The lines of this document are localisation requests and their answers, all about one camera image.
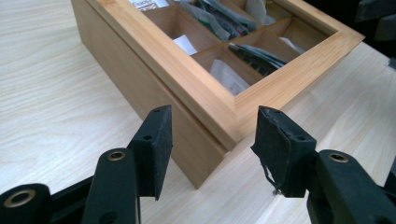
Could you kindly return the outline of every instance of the black object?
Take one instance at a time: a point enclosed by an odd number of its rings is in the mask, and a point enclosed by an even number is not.
[[[396,57],[396,39],[377,40],[375,33],[380,19],[396,13],[396,0],[305,0],[366,36],[364,42],[388,57]]]
[[[335,150],[317,153],[315,144],[283,112],[260,106],[252,149],[277,192],[303,198],[309,190],[312,223],[396,223],[396,160],[382,189],[353,157]]]
[[[127,148],[102,154],[94,176],[53,195],[41,184],[0,195],[0,223],[140,223],[139,197],[160,198],[171,150],[166,105],[148,114]]]

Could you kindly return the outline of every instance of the metal rivet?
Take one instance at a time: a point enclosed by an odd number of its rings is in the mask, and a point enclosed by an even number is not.
[[[333,161],[338,161],[338,162],[348,162],[349,159],[341,154],[338,153],[331,153],[329,154],[329,158]]]
[[[108,154],[107,159],[110,161],[120,161],[126,156],[125,152],[123,151],[115,151]]]
[[[29,203],[35,197],[35,190],[23,189],[13,193],[4,201],[4,206],[7,208],[18,207]]]

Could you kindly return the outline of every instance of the wooden table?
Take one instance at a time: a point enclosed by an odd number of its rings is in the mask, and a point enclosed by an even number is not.
[[[2,1],[0,52],[0,193],[75,184],[142,123],[81,43],[69,1]],[[351,154],[379,185],[396,155],[388,60],[361,43],[282,109],[318,149]],[[200,189],[171,161],[161,199],[142,200],[144,223],[309,223],[305,199],[272,195],[253,141],[238,144]]]

